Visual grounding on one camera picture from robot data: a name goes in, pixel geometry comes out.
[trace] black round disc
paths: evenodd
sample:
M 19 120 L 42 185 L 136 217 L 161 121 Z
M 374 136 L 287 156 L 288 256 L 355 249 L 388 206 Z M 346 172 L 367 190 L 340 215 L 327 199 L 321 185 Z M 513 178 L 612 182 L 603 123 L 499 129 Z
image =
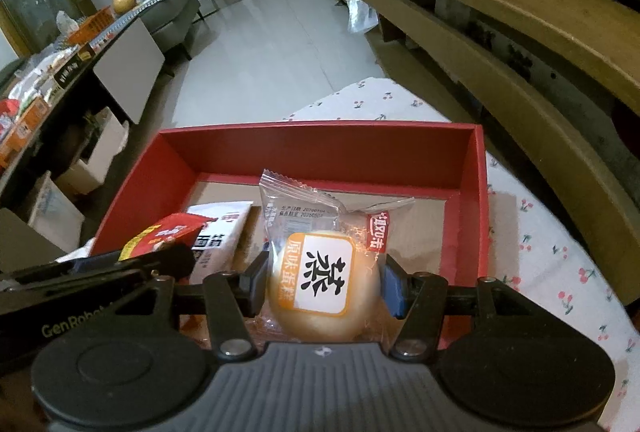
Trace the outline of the black round disc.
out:
M 31 382 L 46 411 L 104 430 L 151 424 L 189 401 L 207 374 L 204 352 L 170 328 L 150 329 L 147 321 L 119 317 L 108 334 L 70 333 L 43 349 Z
M 535 320 L 521 329 L 514 320 L 494 321 L 489 333 L 455 341 L 440 363 L 445 386 L 462 405 L 512 426 L 553 428 L 593 417 L 614 385 L 611 360 L 571 329 L 537 337 Z

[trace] white tablecloth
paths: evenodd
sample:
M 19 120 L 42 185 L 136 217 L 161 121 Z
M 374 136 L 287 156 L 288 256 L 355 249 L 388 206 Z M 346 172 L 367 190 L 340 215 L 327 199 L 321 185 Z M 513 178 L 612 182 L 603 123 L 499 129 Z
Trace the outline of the white tablecloth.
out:
M 449 120 L 394 81 L 367 78 L 284 120 Z M 600 345 L 616 385 L 600 419 L 640 432 L 640 336 L 609 285 L 564 226 L 489 153 L 489 275 L 500 278 Z

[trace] white storage box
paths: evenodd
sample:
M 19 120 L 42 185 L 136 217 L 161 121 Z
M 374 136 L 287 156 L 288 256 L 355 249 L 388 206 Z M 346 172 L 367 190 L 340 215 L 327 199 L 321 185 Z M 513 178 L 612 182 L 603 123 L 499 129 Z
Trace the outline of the white storage box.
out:
M 48 171 L 38 179 L 34 190 L 29 226 L 63 252 L 72 252 L 80 243 L 84 215 L 53 183 Z
M 88 194 L 103 184 L 111 161 L 126 144 L 129 131 L 108 107 L 100 112 L 98 118 L 102 120 L 102 133 L 89 159 L 79 159 L 56 180 L 58 187 L 70 197 Z

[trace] gray ribbed surface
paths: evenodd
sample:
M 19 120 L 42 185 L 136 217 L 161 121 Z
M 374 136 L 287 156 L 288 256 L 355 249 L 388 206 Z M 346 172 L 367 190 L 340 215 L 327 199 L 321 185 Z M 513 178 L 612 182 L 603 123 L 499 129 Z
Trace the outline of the gray ribbed surface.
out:
M 387 358 L 377 344 L 271 344 L 220 368 L 188 409 L 145 432 L 490 432 L 512 430 L 461 411 L 423 365 Z M 70 429 L 53 425 L 51 432 Z M 573 429 L 596 431 L 595 425 Z

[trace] metal screw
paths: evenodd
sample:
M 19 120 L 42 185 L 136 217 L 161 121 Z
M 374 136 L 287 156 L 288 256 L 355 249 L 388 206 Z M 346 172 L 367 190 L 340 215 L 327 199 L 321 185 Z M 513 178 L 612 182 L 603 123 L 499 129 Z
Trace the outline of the metal screw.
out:
M 235 358 L 236 356 L 241 356 L 251 351 L 251 343 L 244 338 L 232 338 L 231 340 L 222 342 L 220 351 L 222 351 L 225 356 Z
M 411 338 L 398 342 L 394 349 L 399 354 L 402 354 L 402 356 L 411 358 L 413 356 L 420 356 L 423 354 L 424 351 L 427 350 L 427 344 L 417 338 Z

